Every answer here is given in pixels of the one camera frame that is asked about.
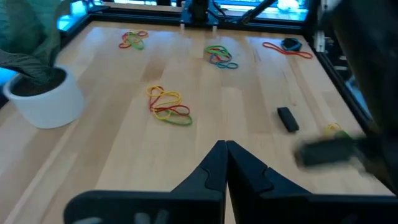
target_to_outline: potted plant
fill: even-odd
[[[0,0],[0,67],[18,72],[3,92],[38,128],[68,124],[84,108],[73,74],[54,66],[57,20],[69,13],[69,0]]]

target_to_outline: plant pot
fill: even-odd
[[[65,70],[65,79],[56,88],[35,96],[17,96],[11,88],[22,78],[20,74],[9,80],[3,92],[17,106],[19,112],[38,128],[56,128],[76,120],[84,109],[84,98],[73,75]]]

